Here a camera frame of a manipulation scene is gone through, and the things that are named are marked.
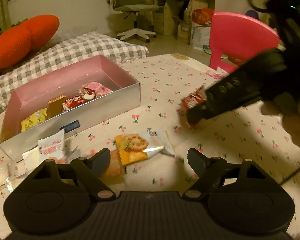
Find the person right hand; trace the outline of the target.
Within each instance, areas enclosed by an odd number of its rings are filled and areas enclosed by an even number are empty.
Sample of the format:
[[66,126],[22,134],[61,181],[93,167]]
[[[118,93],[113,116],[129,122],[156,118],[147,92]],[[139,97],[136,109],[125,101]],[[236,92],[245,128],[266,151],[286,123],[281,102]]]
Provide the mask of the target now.
[[296,111],[285,113],[273,102],[266,101],[261,107],[263,115],[281,115],[282,126],[284,130],[290,134],[293,144],[300,148],[300,101]]

